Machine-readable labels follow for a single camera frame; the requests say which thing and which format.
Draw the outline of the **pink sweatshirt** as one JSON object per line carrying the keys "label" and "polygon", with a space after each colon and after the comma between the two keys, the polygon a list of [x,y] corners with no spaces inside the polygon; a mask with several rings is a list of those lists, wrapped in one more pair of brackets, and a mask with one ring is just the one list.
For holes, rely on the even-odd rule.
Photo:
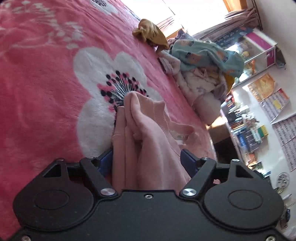
{"label": "pink sweatshirt", "polygon": [[116,113],[112,186],[117,192],[179,192],[191,180],[180,161],[182,149],[197,157],[216,157],[213,146],[203,141],[193,126],[172,121],[164,102],[130,92]]}

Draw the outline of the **cluttered desk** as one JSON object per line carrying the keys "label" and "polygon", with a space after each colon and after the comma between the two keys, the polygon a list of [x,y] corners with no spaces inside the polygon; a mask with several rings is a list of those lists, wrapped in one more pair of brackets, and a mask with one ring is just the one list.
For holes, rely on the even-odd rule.
{"label": "cluttered desk", "polygon": [[[276,122],[282,121],[280,115]],[[256,109],[250,108],[238,92],[230,92],[222,104],[221,115],[209,129],[217,133],[219,128],[224,128],[229,135],[239,159],[270,181],[283,199],[295,197],[292,175],[295,170],[289,170],[278,137],[259,103]]]}

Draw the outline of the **white purple floral garment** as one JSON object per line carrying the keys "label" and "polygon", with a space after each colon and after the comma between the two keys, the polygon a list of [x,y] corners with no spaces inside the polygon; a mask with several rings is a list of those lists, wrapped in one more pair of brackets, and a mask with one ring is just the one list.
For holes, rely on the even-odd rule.
{"label": "white purple floral garment", "polygon": [[181,70],[181,61],[164,50],[158,53],[158,60],[166,75],[172,76],[189,105],[210,93],[221,103],[226,99],[227,84],[221,73],[194,68]]}

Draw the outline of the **mustard yellow garment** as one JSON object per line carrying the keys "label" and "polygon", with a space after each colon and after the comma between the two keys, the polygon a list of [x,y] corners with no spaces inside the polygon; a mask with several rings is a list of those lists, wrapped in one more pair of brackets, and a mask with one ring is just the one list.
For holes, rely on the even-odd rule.
{"label": "mustard yellow garment", "polygon": [[226,85],[227,85],[227,93],[229,93],[231,88],[233,87],[233,84],[235,82],[235,78],[232,77],[231,75],[226,74],[226,73],[224,73],[224,78],[225,78]]}

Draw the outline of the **pink floral bed blanket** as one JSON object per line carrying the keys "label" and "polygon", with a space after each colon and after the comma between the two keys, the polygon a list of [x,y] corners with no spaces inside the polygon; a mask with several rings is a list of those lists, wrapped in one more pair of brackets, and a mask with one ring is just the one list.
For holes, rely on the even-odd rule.
{"label": "pink floral bed blanket", "polygon": [[193,152],[216,156],[205,125],[155,51],[132,32],[121,1],[1,2],[1,238],[19,228],[13,200],[56,158],[78,162],[111,147],[115,105],[108,90],[129,82],[192,125]]}

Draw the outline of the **teal printed pajama garment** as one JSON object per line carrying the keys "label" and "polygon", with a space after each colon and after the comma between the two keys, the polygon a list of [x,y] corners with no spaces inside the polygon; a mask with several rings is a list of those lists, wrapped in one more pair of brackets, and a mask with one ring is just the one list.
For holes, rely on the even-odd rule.
{"label": "teal printed pajama garment", "polygon": [[244,60],[234,51],[224,50],[215,43],[199,40],[177,40],[170,46],[170,54],[180,60],[180,69],[218,68],[232,77],[240,77]]}

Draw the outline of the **glass display cabinet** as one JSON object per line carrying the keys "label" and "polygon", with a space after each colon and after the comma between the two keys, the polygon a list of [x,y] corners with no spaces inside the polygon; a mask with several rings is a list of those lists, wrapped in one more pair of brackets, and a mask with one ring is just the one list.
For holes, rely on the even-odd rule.
{"label": "glass display cabinet", "polygon": [[216,44],[225,50],[237,52],[244,60],[243,73],[235,78],[234,86],[275,64],[278,43],[257,28],[235,28],[220,37]]}

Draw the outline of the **small yellow brown garment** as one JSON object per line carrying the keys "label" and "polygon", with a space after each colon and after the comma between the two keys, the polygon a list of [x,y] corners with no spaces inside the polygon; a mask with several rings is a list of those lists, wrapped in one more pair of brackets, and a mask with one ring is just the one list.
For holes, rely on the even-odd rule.
{"label": "small yellow brown garment", "polygon": [[132,32],[133,36],[151,47],[157,47],[156,52],[168,50],[168,41],[163,32],[153,22],[141,19],[138,27]]}

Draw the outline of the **wall calendar posters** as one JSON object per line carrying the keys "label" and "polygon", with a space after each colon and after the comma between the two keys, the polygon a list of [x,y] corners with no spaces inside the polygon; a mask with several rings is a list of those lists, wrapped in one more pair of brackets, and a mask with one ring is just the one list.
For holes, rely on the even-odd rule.
{"label": "wall calendar posters", "polygon": [[290,102],[282,88],[276,89],[274,79],[265,74],[248,85],[250,93],[260,104],[278,137],[290,171],[295,170],[295,115],[275,120]]}

